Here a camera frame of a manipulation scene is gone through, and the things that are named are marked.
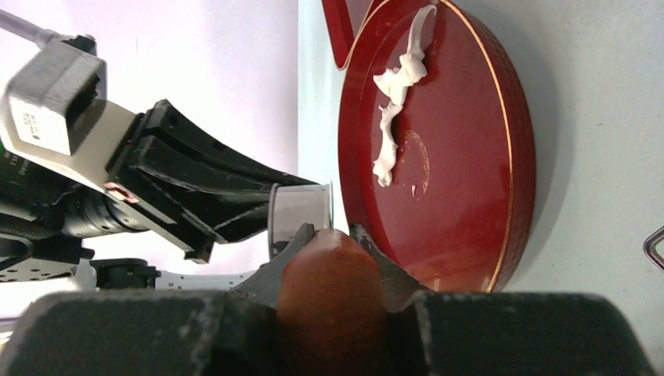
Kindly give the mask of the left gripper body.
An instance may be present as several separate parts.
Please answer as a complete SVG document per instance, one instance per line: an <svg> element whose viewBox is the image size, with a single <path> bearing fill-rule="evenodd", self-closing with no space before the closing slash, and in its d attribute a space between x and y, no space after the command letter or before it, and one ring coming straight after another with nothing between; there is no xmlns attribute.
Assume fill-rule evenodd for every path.
<svg viewBox="0 0 664 376"><path fill-rule="evenodd" d="M139 155L140 122L135 118L106 166ZM152 231L180 248L187 260L209 261L215 242L183 244L154 229L130 208L126 195L108 180L103 192L80 184L11 151L1 158L1 280L49 280L74 275L79 262L92 259L86 239L115 233Z"/></svg>

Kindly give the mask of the small metal cup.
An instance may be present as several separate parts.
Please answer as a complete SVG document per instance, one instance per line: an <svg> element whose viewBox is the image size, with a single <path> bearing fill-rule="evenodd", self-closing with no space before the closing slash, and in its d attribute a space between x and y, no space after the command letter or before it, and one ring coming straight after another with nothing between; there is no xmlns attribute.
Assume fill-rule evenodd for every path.
<svg viewBox="0 0 664 376"><path fill-rule="evenodd" d="M269 258L275 258L293 240L304 223L315 230L333 225L333 190L330 184L274 185L269 197Z"/></svg>

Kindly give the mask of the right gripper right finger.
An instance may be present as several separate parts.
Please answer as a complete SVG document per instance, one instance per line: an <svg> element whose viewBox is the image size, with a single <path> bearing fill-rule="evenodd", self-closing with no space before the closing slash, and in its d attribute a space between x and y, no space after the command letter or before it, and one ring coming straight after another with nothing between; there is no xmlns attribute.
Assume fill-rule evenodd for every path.
<svg viewBox="0 0 664 376"><path fill-rule="evenodd" d="M377 263L391 375L653 375L632 327L598 295L435 292L350 235Z"/></svg>

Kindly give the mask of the wooden dough roller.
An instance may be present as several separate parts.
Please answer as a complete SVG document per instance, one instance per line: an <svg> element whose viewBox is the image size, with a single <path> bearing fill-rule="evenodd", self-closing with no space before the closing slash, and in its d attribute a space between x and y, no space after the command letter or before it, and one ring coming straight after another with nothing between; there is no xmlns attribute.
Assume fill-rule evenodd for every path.
<svg viewBox="0 0 664 376"><path fill-rule="evenodd" d="M645 256L660 270L664 271L663 254L657 251L657 247L663 242L664 228L660 227L649 235L643 243Z"/></svg>

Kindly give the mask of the round red plate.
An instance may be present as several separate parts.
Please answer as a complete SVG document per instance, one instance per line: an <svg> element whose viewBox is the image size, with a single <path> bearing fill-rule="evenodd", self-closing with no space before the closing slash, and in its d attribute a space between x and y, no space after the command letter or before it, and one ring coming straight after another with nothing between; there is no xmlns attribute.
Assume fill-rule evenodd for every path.
<svg viewBox="0 0 664 376"><path fill-rule="evenodd" d="M349 223L435 291L502 290L529 237L536 156L518 75L496 36L436 1L421 44L428 75L392 124L392 184L372 173L381 148L374 76L399 65L423 1L381 1L355 38L341 91L338 166Z"/></svg>

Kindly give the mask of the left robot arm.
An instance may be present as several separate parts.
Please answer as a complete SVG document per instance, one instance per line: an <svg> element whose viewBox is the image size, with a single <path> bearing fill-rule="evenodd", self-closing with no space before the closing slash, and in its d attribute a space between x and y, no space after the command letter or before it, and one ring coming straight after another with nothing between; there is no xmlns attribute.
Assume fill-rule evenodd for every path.
<svg viewBox="0 0 664 376"><path fill-rule="evenodd" d="M107 105L96 131L74 159L99 183L1 148L2 282L73 277L88 262L99 289L152 288L161 272L148 262L97 260L84 240L152 231L206 263L215 244L269 227L279 188L308 184L219 142L167 100L139 114Z"/></svg>

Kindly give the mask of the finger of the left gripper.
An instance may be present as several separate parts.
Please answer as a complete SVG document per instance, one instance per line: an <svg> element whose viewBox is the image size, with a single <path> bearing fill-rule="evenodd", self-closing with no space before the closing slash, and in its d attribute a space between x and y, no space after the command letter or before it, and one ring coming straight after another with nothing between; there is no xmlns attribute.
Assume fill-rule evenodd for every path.
<svg viewBox="0 0 664 376"><path fill-rule="evenodd" d="M269 184L186 156L119 158L108 183L156 232L183 244L236 243L268 225Z"/></svg>
<svg viewBox="0 0 664 376"><path fill-rule="evenodd" d="M143 115L140 133L139 170L188 191L268 192L275 184L313 184L311 180L270 168L225 145L166 99Z"/></svg>

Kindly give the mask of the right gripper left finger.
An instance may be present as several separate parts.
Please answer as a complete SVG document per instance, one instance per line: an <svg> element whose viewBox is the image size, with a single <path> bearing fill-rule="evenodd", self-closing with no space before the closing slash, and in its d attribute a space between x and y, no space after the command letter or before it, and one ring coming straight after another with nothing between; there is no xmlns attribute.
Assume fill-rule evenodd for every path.
<svg viewBox="0 0 664 376"><path fill-rule="evenodd" d="M47 295L17 323L4 375L278 375L272 303L237 287Z"/></svg>

